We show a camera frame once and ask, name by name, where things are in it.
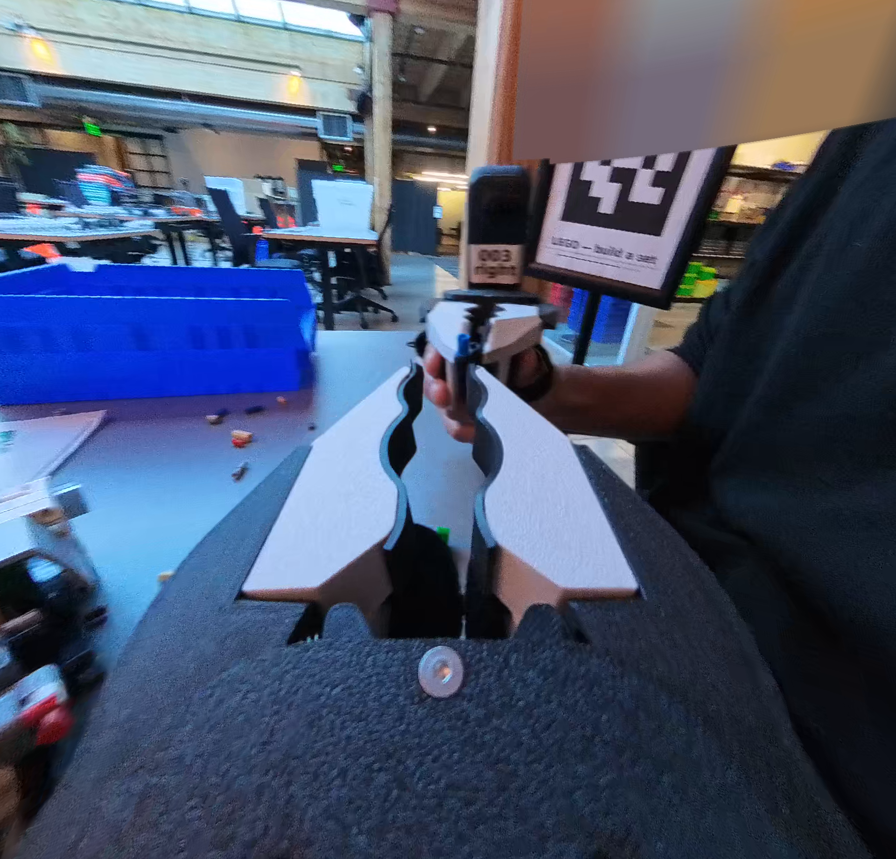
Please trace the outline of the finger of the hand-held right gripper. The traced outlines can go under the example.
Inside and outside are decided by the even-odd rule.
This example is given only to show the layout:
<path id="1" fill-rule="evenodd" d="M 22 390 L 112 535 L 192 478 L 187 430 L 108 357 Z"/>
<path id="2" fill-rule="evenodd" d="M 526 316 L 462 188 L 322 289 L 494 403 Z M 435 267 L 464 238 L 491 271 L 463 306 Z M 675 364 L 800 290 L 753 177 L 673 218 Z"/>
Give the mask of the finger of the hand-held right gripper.
<path id="1" fill-rule="evenodd" d="M 442 355 L 448 372 L 453 375 L 454 390 L 467 401 L 467 358 L 455 356 L 456 340 L 460 333 L 476 338 L 476 305 L 458 301 L 442 301 L 434 305 L 427 316 L 427 342 Z"/>
<path id="2" fill-rule="evenodd" d="M 478 364 L 501 366 L 541 341 L 539 304 L 497 304 L 479 328 Z"/>

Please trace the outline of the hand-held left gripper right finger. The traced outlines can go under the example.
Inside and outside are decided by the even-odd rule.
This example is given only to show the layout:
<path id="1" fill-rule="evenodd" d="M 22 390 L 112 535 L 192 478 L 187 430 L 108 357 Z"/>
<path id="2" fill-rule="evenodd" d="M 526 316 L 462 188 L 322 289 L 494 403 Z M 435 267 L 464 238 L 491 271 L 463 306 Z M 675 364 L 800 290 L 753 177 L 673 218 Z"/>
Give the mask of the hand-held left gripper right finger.
<path id="1" fill-rule="evenodd" d="M 624 600 L 639 583 L 570 439 L 482 366 L 467 372 L 482 473 L 466 632 L 511 634 L 534 606 Z"/>

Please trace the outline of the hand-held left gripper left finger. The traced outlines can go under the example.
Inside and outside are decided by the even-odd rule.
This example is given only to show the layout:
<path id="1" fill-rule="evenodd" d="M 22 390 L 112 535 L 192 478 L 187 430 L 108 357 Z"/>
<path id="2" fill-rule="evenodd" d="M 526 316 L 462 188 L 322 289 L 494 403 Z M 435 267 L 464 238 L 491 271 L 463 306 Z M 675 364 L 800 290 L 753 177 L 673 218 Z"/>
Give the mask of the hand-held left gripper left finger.
<path id="1" fill-rule="evenodd" d="M 413 538 L 402 481 L 417 443 L 423 372 L 400 367 L 308 451 L 241 587 L 244 598 L 357 607 L 377 635 Z"/>

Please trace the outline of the lego truck model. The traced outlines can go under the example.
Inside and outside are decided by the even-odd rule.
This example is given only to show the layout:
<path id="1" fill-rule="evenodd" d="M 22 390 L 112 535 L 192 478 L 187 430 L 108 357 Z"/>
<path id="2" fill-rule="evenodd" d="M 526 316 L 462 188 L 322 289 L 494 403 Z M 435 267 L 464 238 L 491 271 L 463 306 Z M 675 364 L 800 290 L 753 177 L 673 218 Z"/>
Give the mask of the lego truck model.
<path id="1" fill-rule="evenodd" d="M 74 726 L 76 705 L 104 671 L 89 629 L 98 574 L 72 520 L 87 511 L 78 486 L 47 476 L 6 485 L 1 499 L 1 823 L 13 845 Z"/>

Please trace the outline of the person's right forearm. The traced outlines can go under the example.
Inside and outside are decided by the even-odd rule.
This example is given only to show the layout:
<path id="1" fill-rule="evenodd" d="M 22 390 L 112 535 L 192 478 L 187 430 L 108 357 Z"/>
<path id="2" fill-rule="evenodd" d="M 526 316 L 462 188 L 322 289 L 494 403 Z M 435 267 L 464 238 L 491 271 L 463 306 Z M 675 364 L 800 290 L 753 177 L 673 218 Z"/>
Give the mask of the person's right forearm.
<path id="1" fill-rule="evenodd" d="M 536 407 L 560 430 L 629 442 L 663 441 L 683 426 L 697 388 L 691 367 L 669 351 L 622 365 L 568 365 Z"/>

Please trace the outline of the person's right hand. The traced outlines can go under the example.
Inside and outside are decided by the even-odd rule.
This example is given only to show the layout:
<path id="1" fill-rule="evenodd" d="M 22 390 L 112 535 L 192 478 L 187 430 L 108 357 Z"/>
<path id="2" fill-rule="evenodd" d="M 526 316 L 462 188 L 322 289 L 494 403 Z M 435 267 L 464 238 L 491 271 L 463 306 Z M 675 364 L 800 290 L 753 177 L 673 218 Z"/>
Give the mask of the person's right hand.
<path id="1" fill-rule="evenodd" d="M 455 394 L 454 374 L 448 372 L 446 361 L 432 345 L 424 350 L 422 365 L 424 396 L 440 415 L 447 434 L 459 443 L 471 445 L 476 424 L 470 416 L 466 397 Z"/>

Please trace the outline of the black framed sign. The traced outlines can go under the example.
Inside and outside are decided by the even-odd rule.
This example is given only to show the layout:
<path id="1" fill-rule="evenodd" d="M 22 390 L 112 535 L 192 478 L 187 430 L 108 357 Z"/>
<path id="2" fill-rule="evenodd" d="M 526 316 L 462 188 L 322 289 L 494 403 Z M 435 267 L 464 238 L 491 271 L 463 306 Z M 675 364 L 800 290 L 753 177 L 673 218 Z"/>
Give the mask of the black framed sign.
<path id="1" fill-rule="evenodd" d="M 587 293 L 573 364 L 585 362 L 603 298 L 670 307 L 734 154 L 539 162 L 524 272 Z"/>

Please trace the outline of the wooden pillar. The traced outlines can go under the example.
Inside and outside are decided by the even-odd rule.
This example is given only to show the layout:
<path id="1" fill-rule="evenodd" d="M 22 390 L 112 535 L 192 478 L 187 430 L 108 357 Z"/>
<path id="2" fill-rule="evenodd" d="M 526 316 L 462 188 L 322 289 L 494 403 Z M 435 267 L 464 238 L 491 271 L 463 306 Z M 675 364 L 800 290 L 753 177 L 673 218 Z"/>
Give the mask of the wooden pillar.
<path id="1" fill-rule="evenodd" d="M 371 114 L 365 120 L 364 161 L 374 188 L 373 223 L 385 237 L 385 261 L 390 262 L 387 217 L 392 208 L 393 75 L 392 45 L 398 0 L 366 0 L 369 31 Z"/>
<path id="2" fill-rule="evenodd" d="M 477 0 L 466 169 L 515 162 L 522 0 Z"/>

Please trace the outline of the white board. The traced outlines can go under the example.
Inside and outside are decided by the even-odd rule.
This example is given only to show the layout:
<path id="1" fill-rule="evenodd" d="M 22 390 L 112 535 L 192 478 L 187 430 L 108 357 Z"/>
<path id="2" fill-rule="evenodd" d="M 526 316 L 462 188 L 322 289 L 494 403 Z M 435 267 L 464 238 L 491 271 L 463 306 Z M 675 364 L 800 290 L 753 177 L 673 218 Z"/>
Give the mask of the white board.
<path id="1" fill-rule="evenodd" d="M 372 233 L 374 187 L 366 181 L 313 180 L 320 230 L 330 236 Z"/>

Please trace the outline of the black office chair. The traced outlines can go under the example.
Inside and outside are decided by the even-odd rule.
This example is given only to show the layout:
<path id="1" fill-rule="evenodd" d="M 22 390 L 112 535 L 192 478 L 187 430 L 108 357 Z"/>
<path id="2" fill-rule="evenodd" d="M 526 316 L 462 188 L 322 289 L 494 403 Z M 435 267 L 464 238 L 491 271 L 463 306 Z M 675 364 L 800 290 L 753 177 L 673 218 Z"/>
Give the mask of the black office chair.
<path id="1" fill-rule="evenodd" d="M 254 267 L 257 234 L 251 232 L 240 217 L 226 190 L 207 188 L 207 193 L 218 213 L 220 227 L 230 242 L 232 265 L 235 268 Z"/>

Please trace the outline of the blue plastic bin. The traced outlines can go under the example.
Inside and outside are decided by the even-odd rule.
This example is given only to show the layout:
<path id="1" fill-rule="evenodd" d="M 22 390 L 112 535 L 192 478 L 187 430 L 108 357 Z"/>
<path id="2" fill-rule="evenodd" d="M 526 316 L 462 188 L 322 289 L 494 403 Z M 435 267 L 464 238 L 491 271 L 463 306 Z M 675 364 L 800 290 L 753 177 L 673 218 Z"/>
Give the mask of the blue plastic bin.
<path id="1" fill-rule="evenodd" d="M 67 263 L 1 277 L 1 399 L 295 391 L 317 316 L 298 270 Z"/>

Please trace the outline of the cluttered background desk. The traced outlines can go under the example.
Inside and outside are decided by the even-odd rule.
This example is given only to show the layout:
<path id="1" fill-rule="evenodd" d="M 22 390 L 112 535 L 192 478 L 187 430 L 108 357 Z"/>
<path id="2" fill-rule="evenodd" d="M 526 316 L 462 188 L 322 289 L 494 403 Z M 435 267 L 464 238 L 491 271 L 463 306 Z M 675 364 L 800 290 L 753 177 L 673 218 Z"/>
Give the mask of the cluttered background desk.
<path id="1" fill-rule="evenodd" d="M 161 230 L 153 223 L 2 215 L 1 270 L 34 268 L 56 256 L 63 260 L 140 263 L 157 251 L 160 242 Z"/>

